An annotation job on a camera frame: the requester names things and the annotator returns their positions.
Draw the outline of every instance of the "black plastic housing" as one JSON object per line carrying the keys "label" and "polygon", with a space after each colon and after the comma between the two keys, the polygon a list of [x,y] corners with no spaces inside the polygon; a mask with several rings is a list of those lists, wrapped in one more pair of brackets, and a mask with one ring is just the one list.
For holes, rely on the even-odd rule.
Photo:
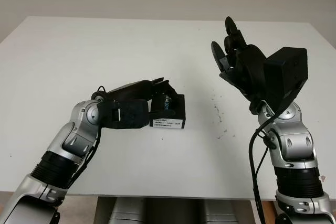
{"label": "black plastic housing", "polygon": [[264,62],[266,102],[274,112],[284,111],[308,79],[307,50],[283,47]]}

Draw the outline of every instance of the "white label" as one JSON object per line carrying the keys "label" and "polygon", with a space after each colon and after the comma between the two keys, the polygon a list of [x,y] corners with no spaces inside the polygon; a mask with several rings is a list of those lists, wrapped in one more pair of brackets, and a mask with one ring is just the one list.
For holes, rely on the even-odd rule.
{"label": "white label", "polygon": [[154,119],[153,120],[153,127],[159,128],[172,128],[172,129],[182,129],[182,119]]}

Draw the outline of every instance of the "black joint actuator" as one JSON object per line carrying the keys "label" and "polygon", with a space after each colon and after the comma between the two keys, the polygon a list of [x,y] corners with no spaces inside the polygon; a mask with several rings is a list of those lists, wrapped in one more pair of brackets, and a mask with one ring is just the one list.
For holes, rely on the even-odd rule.
{"label": "black joint actuator", "polygon": [[71,177],[76,172],[78,165],[70,159],[54,152],[47,151],[31,176],[46,184],[67,189]]}

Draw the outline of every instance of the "black cable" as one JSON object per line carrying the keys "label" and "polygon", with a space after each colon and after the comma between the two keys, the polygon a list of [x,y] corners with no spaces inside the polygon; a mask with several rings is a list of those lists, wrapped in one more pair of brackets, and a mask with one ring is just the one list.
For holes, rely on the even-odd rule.
{"label": "black cable", "polygon": [[261,164],[262,164],[263,161],[264,161],[264,158],[266,157],[267,152],[268,152],[268,147],[266,147],[266,150],[265,150],[265,152],[264,152],[264,154],[263,154],[263,157],[262,157],[261,160],[260,160],[260,163],[259,163],[258,168],[257,168],[257,170],[256,170],[256,176],[258,175],[258,171],[259,171],[259,169],[260,169],[260,167],[261,167]]}
{"label": "black cable", "polygon": [[103,91],[104,91],[104,92],[106,92],[106,90],[105,90],[104,86],[99,86],[99,88],[97,89],[97,91],[99,91],[99,90],[100,90],[100,88],[102,88],[102,89],[103,89]]}
{"label": "black cable", "polygon": [[88,152],[88,155],[86,156],[82,166],[75,172],[75,174],[72,176],[68,188],[70,188],[70,186],[73,185],[73,183],[76,181],[76,179],[82,174],[82,172],[84,172],[84,170],[86,169],[86,167],[88,166],[88,163],[91,161],[91,159],[93,158],[93,156],[95,155],[98,145],[100,143],[100,136],[101,136],[101,127],[98,127],[98,133],[97,133],[97,137],[96,137],[96,143],[94,146],[91,147],[91,149]]}
{"label": "black cable", "polygon": [[255,141],[256,137],[258,136],[258,134],[263,131],[263,129],[266,127],[266,125],[268,125],[269,123],[274,121],[274,119],[276,119],[281,113],[282,112],[276,113],[270,119],[266,120],[258,129],[256,129],[256,131],[254,132],[254,134],[251,137],[251,140],[250,140],[250,143],[249,143],[249,146],[248,146],[248,157],[249,157],[249,160],[250,160],[252,181],[253,181],[253,193],[254,193],[254,198],[255,198],[255,201],[256,201],[257,211],[258,211],[258,215],[259,215],[259,219],[261,221],[261,224],[265,224],[266,222],[265,222],[264,212],[262,210],[262,203],[261,203],[260,194],[259,194],[257,175],[256,175],[255,167],[254,167],[253,144],[254,144],[254,141]]}

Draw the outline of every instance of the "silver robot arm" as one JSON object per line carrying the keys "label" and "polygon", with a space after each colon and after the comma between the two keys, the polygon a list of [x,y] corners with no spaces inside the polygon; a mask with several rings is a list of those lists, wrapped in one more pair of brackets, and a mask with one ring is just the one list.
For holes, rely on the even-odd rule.
{"label": "silver robot arm", "polygon": [[70,121],[6,204],[0,224],[57,224],[57,206],[94,156],[101,128],[139,129],[148,125],[149,119],[175,114],[172,109],[148,111],[148,101],[155,95],[166,94],[177,102],[177,93],[163,78],[138,81],[109,92],[103,87],[101,91],[101,87],[91,100],[74,107]]}
{"label": "silver robot arm", "polygon": [[[264,105],[258,115],[260,124],[273,113]],[[276,199],[285,212],[276,223],[333,223],[330,200],[319,180],[313,139],[302,123],[302,113],[294,102],[264,128],[268,135],[270,157],[277,175]]]}
{"label": "silver robot arm", "polygon": [[96,100],[78,103],[32,173],[26,175],[0,216],[1,224],[58,223],[59,206],[99,130]]}

